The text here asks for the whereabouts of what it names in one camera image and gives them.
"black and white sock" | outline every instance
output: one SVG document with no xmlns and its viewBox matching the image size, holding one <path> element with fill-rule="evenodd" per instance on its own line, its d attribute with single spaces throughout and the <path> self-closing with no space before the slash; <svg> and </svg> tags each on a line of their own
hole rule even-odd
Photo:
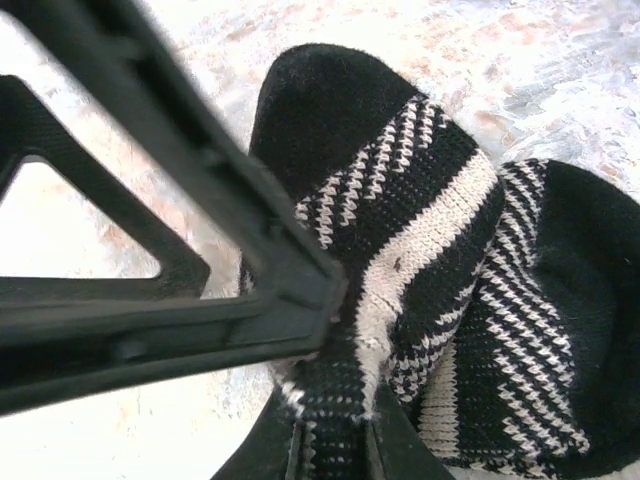
<svg viewBox="0 0 640 480">
<path fill-rule="evenodd" d="M 403 380 L 410 365 L 425 384 L 470 301 L 503 194 L 478 145 L 419 93 L 370 142 L 333 161 L 342 165 L 308 190 L 296 215 L 341 261 L 350 287 L 318 355 L 275 370 L 313 438 L 309 477 L 359 478 L 383 367 L 393 358 L 396 383 L 414 380 Z M 412 357 L 398 350 L 415 342 L 425 348 Z"/>
<path fill-rule="evenodd" d="M 274 364 L 310 478 L 362 478 L 383 381 L 462 478 L 612 478 L 640 458 L 632 200 L 554 161 L 496 176 L 428 97 L 327 45 L 276 60 L 251 150 L 349 275 L 323 349 Z"/>
</svg>

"white stripe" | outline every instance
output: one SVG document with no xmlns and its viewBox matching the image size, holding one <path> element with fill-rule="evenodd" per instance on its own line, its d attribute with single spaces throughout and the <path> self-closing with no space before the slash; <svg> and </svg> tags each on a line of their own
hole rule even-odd
<svg viewBox="0 0 640 480">
<path fill-rule="evenodd" d="M 382 135 L 378 137 L 379 151 L 376 153 L 376 164 L 373 166 L 373 173 L 369 176 L 371 183 L 367 187 L 365 200 L 375 200 L 376 195 L 382 194 L 382 186 L 385 182 L 384 174 L 387 172 L 387 165 L 391 161 L 389 154 L 392 152 L 391 145 L 396 140 L 395 122 L 384 127 Z"/>
<path fill-rule="evenodd" d="M 497 354 L 495 360 L 498 365 L 502 366 L 503 371 L 510 374 L 511 382 L 517 384 L 518 390 L 520 390 L 524 395 L 524 398 L 531 403 L 530 409 L 535 410 L 538 415 L 540 415 L 545 421 L 549 422 L 553 427 L 558 428 L 563 433 L 571 436 L 575 441 L 575 445 L 578 446 L 582 453 L 589 449 L 589 440 L 587 439 L 584 431 L 574 428 L 571 423 L 564 421 L 554 412 L 549 410 L 546 402 L 540 398 L 540 391 L 535 389 L 533 384 L 525 379 L 522 373 L 509 361 L 504 353 Z M 532 370 L 533 371 L 530 373 L 535 375 L 536 378 L 540 376 L 539 370 Z M 565 414 L 565 418 L 571 418 L 570 407 L 567 400 L 562 398 L 557 391 L 547 393 L 549 394 L 549 398 L 551 398 L 551 400 L 560 408 L 561 413 Z M 501 395 L 501 398 L 503 398 L 503 400 L 510 400 L 508 395 Z"/>
<path fill-rule="evenodd" d="M 366 169 L 368 161 L 367 149 L 360 150 L 350 167 L 349 180 L 347 181 L 349 189 L 344 193 L 344 207 L 341 214 L 342 220 L 340 220 L 340 225 L 343 227 L 349 225 L 349 222 L 356 218 L 355 211 L 358 208 L 356 202 L 360 199 L 358 191 L 362 189 L 362 180 L 364 179 L 362 172 Z"/>
<path fill-rule="evenodd" d="M 534 459 L 538 455 L 540 455 L 540 450 L 536 447 L 536 444 L 531 441 L 531 439 L 522 431 L 520 428 L 513 423 L 511 418 L 505 418 L 502 423 L 504 423 L 504 431 L 507 435 L 511 437 L 511 439 L 520 445 L 520 448 L 526 452 L 525 458 Z"/>
<path fill-rule="evenodd" d="M 522 422 L 527 425 L 537 438 L 544 441 L 549 448 L 552 449 L 554 455 L 561 456 L 567 453 L 569 446 L 560 442 L 558 437 L 552 435 L 548 428 L 545 428 L 535 417 L 531 414 L 531 409 L 523 405 L 523 403 L 516 398 L 516 394 L 509 390 L 505 384 L 498 387 L 500 392 L 500 398 L 502 398 L 511 410 L 516 414 Z M 505 433 L 509 434 L 508 427 L 505 428 Z"/>
<path fill-rule="evenodd" d="M 520 268 L 522 265 L 522 262 L 521 262 L 521 259 L 518 258 L 519 255 L 518 255 L 518 252 L 516 251 L 515 245 L 511 243 L 511 240 L 504 233 L 503 229 L 498 228 L 498 231 L 496 232 L 496 249 L 493 251 L 490 251 L 488 253 L 488 256 L 495 258 L 496 260 L 498 259 L 499 256 L 503 256 L 505 258 L 503 261 L 506 261 L 507 263 L 512 263 L 512 262 L 509 262 L 509 259 L 506 258 L 505 252 L 510 253 L 511 256 L 513 257 L 514 259 L 513 263 L 516 264 L 518 270 L 522 273 L 522 280 L 527 283 L 529 288 L 531 288 L 536 292 L 540 292 L 540 286 L 529 275 L 525 275 L 524 274 L 525 272 Z"/>
<path fill-rule="evenodd" d="M 442 120 L 440 125 L 438 125 L 440 128 L 447 128 L 447 125 L 453 121 L 444 111 L 440 114 L 440 119 Z"/>
<path fill-rule="evenodd" d="M 559 379 L 563 384 L 567 384 L 571 381 L 572 374 L 567 370 L 567 365 L 565 365 L 562 360 L 554 354 L 548 345 L 543 345 L 540 343 L 539 337 L 527 327 L 526 323 L 521 320 L 517 315 L 515 315 L 509 308 L 509 305 L 505 305 L 505 303 L 498 300 L 493 294 L 487 292 L 486 287 L 482 287 L 480 289 L 480 298 L 489 305 L 496 313 L 496 316 L 502 320 L 504 320 L 507 324 L 514 327 L 519 331 L 519 336 L 528 340 L 528 345 L 536 349 L 536 353 L 540 355 L 540 357 L 544 358 L 547 363 L 551 366 L 551 368 L 560 375 Z M 549 337 L 552 337 L 552 331 L 545 332 Z M 568 343 L 567 338 L 563 338 L 563 336 L 557 335 L 555 331 L 554 335 L 556 335 L 556 340 L 552 343 L 558 341 L 558 339 L 562 339 Z"/>
<path fill-rule="evenodd" d="M 445 325 L 449 327 L 451 324 L 453 324 L 454 322 L 457 322 L 460 319 L 460 317 L 462 316 L 466 308 L 469 306 L 469 301 L 471 300 L 470 298 L 471 294 L 473 293 L 473 290 L 476 288 L 476 280 L 477 280 L 478 272 L 480 271 L 479 267 L 482 267 L 482 263 L 483 262 L 479 262 L 476 265 L 476 267 L 473 269 L 473 273 L 472 273 L 473 281 L 471 282 L 471 284 L 461 289 L 458 292 L 458 295 L 454 297 L 454 300 L 462 303 L 460 308 L 454 308 L 452 311 L 443 313 L 442 315 L 440 315 L 435 322 L 436 325 L 438 325 L 439 327 L 444 327 Z"/>
<path fill-rule="evenodd" d="M 506 260 L 502 254 L 498 253 L 497 250 L 491 250 L 487 254 L 487 257 L 490 262 L 488 262 L 487 268 L 485 268 L 480 274 L 483 280 L 488 280 L 493 276 L 499 277 L 502 273 L 517 287 L 517 291 L 515 292 L 516 295 L 524 295 L 529 300 L 534 302 L 538 308 L 543 310 L 545 314 L 553 317 L 554 319 L 560 318 L 555 307 L 551 303 L 541 298 L 540 295 L 535 293 L 540 291 L 539 287 L 535 289 L 535 292 L 532 292 L 531 288 L 525 286 L 524 283 L 522 283 L 522 281 L 518 278 L 516 271 L 511 268 L 511 265 L 509 264 L 510 262 Z M 521 276 L 526 277 L 528 283 L 533 282 L 533 279 L 531 279 L 525 272 L 518 269 L 518 273 L 520 273 Z"/>
<path fill-rule="evenodd" d="M 511 287 L 505 283 L 493 270 L 487 269 L 486 275 L 483 276 L 485 280 L 488 281 L 492 286 L 496 288 L 500 293 L 502 293 L 502 297 L 508 299 L 511 303 L 515 304 L 515 306 L 524 312 L 528 319 L 533 320 L 534 325 L 544 330 L 545 336 L 549 336 L 553 338 L 550 346 L 561 347 L 560 350 L 567 354 L 571 355 L 571 344 L 569 343 L 569 336 L 566 334 L 559 333 L 558 330 L 554 327 L 551 327 L 547 322 L 547 319 L 540 316 L 538 312 L 535 312 L 530 305 L 527 305 L 522 301 L 518 292 L 515 292 L 511 289 Z M 553 317 L 554 320 L 559 321 L 559 317 L 557 315 L 553 315 L 557 313 L 555 308 L 551 306 L 548 302 L 545 302 L 542 298 L 537 295 L 531 294 L 531 297 L 537 297 L 538 306 L 545 310 L 545 312 Z M 542 307 L 544 303 L 548 304 L 548 307 Z"/>
<path fill-rule="evenodd" d="M 307 222 L 309 221 L 309 202 L 311 199 L 309 197 L 304 197 L 296 204 L 295 216 L 296 220 L 302 224 L 303 227 L 308 227 Z"/>
<path fill-rule="evenodd" d="M 436 116 L 434 107 L 436 105 L 429 101 L 421 112 L 420 127 L 418 132 L 420 134 L 420 148 L 429 148 L 429 145 L 433 142 L 433 118 Z"/>
<path fill-rule="evenodd" d="M 505 211 L 502 213 L 501 221 L 511 227 L 511 229 L 515 233 L 516 238 L 518 239 L 518 243 L 520 244 L 520 247 L 522 248 L 522 253 L 524 255 L 524 262 L 522 262 L 524 264 L 523 266 L 530 267 L 531 265 L 533 265 L 534 254 L 531 251 L 531 246 L 527 240 L 531 240 L 531 243 L 533 243 L 535 242 L 535 237 L 527 238 L 527 233 L 529 232 L 527 233 L 524 232 L 524 230 L 520 226 L 520 223 L 516 221 L 516 219 L 513 217 L 513 215 L 509 211 Z"/>
<path fill-rule="evenodd" d="M 540 214 L 541 207 L 540 205 L 538 205 L 539 202 L 534 200 L 534 198 L 531 196 L 531 192 L 529 192 L 527 187 L 520 181 L 518 177 L 515 176 L 514 173 L 507 170 L 503 172 L 502 178 L 505 180 L 507 185 L 511 186 L 514 190 L 517 190 L 527 200 L 527 203 L 531 207 L 531 210 L 533 210 L 534 215 Z"/>
<path fill-rule="evenodd" d="M 336 186 L 340 185 L 341 176 L 341 173 L 330 176 L 319 191 L 319 193 L 322 194 L 322 198 L 320 199 L 320 206 L 316 210 L 318 212 L 318 217 L 316 217 L 316 222 L 318 223 L 316 231 L 318 232 L 320 245 L 324 249 L 333 243 L 333 239 L 331 238 L 333 237 L 333 220 L 331 219 L 333 210 L 331 207 L 334 205 L 333 198 L 338 194 Z"/>
<path fill-rule="evenodd" d="M 282 381 L 281 376 L 276 377 L 276 381 L 280 383 Z M 304 405 L 300 401 L 302 397 L 304 397 L 304 391 L 296 388 L 296 384 L 294 382 L 283 382 L 282 385 L 282 395 L 285 398 L 285 401 L 289 404 L 291 408 L 296 413 L 297 417 L 301 417 L 304 412 Z"/>
<path fill-rule="evenodd" d="M 429 374 L 434 370 L 440 358 L 446 353 L 448 346 L 453 341 L 460 325 L 460 319 L 464 314 L 468 301 L 459 309 L 454 309 L 449 313 L 444 313 L 439 320 L 443 322 L 446 318 L 446 331 L 440 334 L 429 333 L 424 335 L 418 346 L 412 347 L 412 352 L 416 358 L 403 358 L 398 360 L 395 355 L 391 357 L 389 366 L 394 372 L 392 377 L 395 383 L 394 390 L 400 396 L 402 402 L 412 402 L 418 394 L 419 388 L 424 385 Z M 406 382 L 410 382 L 408 386 L 410 392 L 405 390 Z"/>
<path fill-rule="evenodd" d="M 416 112 L 418 110 L 415 102 L 409 102 L 407 104 L 407 110 L 402 114 L 404 122 L 402 123 L 402 130 L 400 132 L 401 147 L 398 149 L 400 155 L 396 159 L 396 166 L 393 167 L 393 171 L 396 173 L 404 173 L 405 168 L 411 165 L 411 157 L 413 157 L 413 139 L 414 130 L 416 128 L 416 121 L 418 117 Z"/>
<path fill-rule="evenodd" d="M 493 318 L 488 318 L 487 324 L 489 325 L 489 328 L 487 330 L 493 333 L 496 336 L 496 339 L 500 340 L 500 342 L 504 344 L 507 351 L 518 356 L 521 359 L 522 363 L 527 365 L 528 368 L 535 369 L 536 367 L 539 367 L 536 359 L 527 353 L 527 351 L 520 343 L 519 339 L 511 337 L 504 328 L 502 328 L 493 320 Z M 512 365 L 501 365 L 501 367 L 503 371 L 509 375 L 513 374 L 515 370 L 515 367 Z M 562 396 L 560 395 L 560 391 L 557 389 L 557 386 L 553 381 L 554 379 L 550 378 L 546 373 L 544 373 L 543 371 L 537 371 L 536 380 L 543 384 L 542 388 L 549 392 L 552 398 L 562 398 Z"/>
<path fill-rule="evenodd" d="M 547 168 L 549 161 L 548 160 L 538 160 L 537 164 L 542 166 L 543 168 Z M 542 192 L 544 190 L 544 185 L 542 185 L 541 175 L 534 172 L 532 162 L 524 161 L 521 163 L 522 172 L 526 175 L 527 179 L 533 184 L 535 189 L 538 192 Z"/>
<path fill-rule="evenodd" d="M 522 217 L 522 220 L 524 221 L 524 223 L 527 224 L 527 233 L 532 238 L 535 238 L 535 235 L 537 233 L 536 224 L 538 223 L 538 218 L 537 217 L 536 218 L 530 218 L 529 217 L 529 213 L 527 212 L 527 208 L 515 196 L 514 190 L 518 190 L 518 189 L 515 188 L 514 186 L 511 186 L 511 185 L 509 185 L 507 188 L 504 189 L 505 201 L 506 201 L 506 203 L 508 205 L 512 206 L 513 209 L 516 212 L 518 212 L 520 214 L 520 216 Z M 536 206 L 532 205 L 532 204 L 528 204 L 528 206 L 534 211 L 534 215 L 536 215 L 536 213 L 535 213 L 535 207 Z"/>
<path fill-rule="evenodd" d="M 526 480 L 519 475 L 503 475 L 500 473 L 484 472 L 478 470 L 450 467 L 449 472 L 456 480 Z M 583 480 L 638 480 L 640 478 L 640 460 L 627 465 L 619 472 L 609 473 L 599 477 L 588 477 Z"/>
<path fill-rule="evenodd" d="M 300 449 L 302 450 L 300 476 L 304 479 L 312 478 L 313 472 L 316 469 L 316 466 L 313 464 L 313 457 L 316 455 L 316 451 L 314 449 L 316 434 L 314 433 L 314 429 L 317 426 L 318 424 L 316 422 L 308 421 L 303 427 L 305 435 L 302 436 L 302 445 L 300 446 Z"/>
<path fill-rule="evenodd" d="M 497 182 L 491 163 L 478 150 L 433 204 L 371 260 L 356 312 L 356 356 L 364 374 L 366 417 L 373 415 L 380 365 L 391 353 L 387 331 L 402 312 L 406 286 L 472 222 Z M 403 259 L 400 268 L 398 258 Z"/>
<path fill-rule="evenodd" d="M 460 454 L 455 355 L 453 340 L 429 379 L 418 425 L 418 436 L 439 458 L 455 458 Z"/>
</svg>

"triangular opening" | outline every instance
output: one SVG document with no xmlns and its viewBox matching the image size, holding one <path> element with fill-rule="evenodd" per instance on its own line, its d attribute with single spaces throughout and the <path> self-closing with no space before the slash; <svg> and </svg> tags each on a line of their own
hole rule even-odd
<svg viewBox="0 0 640 480">
<path fill-rule="evenodd" d="M 153 278 L 160 263 L 41 157 L 0 205 L 0 276 Z"/>
</svg>

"white surface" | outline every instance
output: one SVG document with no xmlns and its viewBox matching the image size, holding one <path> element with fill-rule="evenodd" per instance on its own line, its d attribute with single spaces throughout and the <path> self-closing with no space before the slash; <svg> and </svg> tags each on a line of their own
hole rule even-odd
<svg viewBox="0 0 640 480">
<path fill-rule="evenodd" d="M 551 154 L 640 199 L 640 6 L 632 0 L 142 3 L 243 145 L 277 54 L 308 41 L 338 43 L 381 57 L 434 92 L 496 162 Z M 218 267 L 209 295 L 232 294 L 236 252 L 2 20 L 0 73 L 25 79 L 88 150 Z M 0 209 L 4 231 L 11 225 L 0 239 L 0 273 L 150 273 L 151 262 L 126 238 L 36 170 L 12 193 L 30 200 L 17 206 L 9 198 Z M 25 225 L 29 218 L 41 226 Z M 41 241 L 45 235 L 52 240 Z M 4 418 L 0 478 L 207 479 L 239 445 L 269 388 L 255 366 Z"/>
</svg>

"sock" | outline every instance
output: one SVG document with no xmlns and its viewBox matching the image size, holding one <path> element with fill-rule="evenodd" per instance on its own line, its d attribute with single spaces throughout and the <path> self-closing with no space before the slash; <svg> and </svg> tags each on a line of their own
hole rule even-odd
<svg viewBox="0 0 640 480">
<path fill-rule="evenodd" d="M 323 349 L 273 365 L 306 428 L 309 478 L 362 478 L 385 381 L 454 472 L 582 479 L 638 460 L 629 197 L 553 160 L 496 178 L 439 105 L 328 45 L 276 60 L 251 150 L 350 282 Z"/>
<path fill-rule="evenodd" d="M 361 477 L 364 424 L 375 415 L 382 367 L 397 347 L 390 332 L 401 323 L 413 328 L 402 330 L 409 335 L 400 342 L 416 340 L 414 332 L 434 339 L 415 363 L 423 385 L 469 303 L 503 205 L 498 178 L 473 139 L 386 70 L 356 51 L 298 48 L 276 61 L 258 107 L 252 153 L 294 196 L 298 220 L 349 280 L 318 355 L 275 365 L 283 400 L 313 439 L 310 478 Z M 389 80 L 398 88 L 386 97 Z M 269 94 L 269 85 L 279 88 Z M 278 129 L 292 139 L 291 150 L 282 135 L 260 130 L 274 111 L 288 112 L 280 120 L 293 131 Z M 353 142 L 342 139 L 354 131 L 360 148 L 348 151 Z"/>
</svg>

